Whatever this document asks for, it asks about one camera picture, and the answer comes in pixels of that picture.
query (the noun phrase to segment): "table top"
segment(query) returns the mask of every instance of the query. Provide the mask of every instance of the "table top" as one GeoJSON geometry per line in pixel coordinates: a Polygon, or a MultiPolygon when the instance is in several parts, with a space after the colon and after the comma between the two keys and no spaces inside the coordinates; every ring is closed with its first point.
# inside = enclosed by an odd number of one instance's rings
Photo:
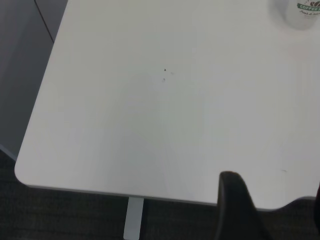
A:
{"type": "Polygon", "coordinates": [[[69,0],[15,166],[31,187],[258,208],[315,196],[320,31],[269,0],[69,0]]]}

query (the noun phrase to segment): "carpet floor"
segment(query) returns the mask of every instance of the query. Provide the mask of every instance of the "carpet floor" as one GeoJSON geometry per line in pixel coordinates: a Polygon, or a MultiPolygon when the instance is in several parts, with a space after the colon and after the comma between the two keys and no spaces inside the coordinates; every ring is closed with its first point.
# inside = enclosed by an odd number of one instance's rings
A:
{"type": "MultiPolygon", "coordinates": [[[[127,197],[29,188],[15,177],[15,162],[0,152],[0,240],[122,240],[127,197]]],[[[260,212],[275,240],[319,240],[314,201],[296,200],[260,212]]],[[[210,240],[217,208],[146,200],[144,240],[210,240]]]]}

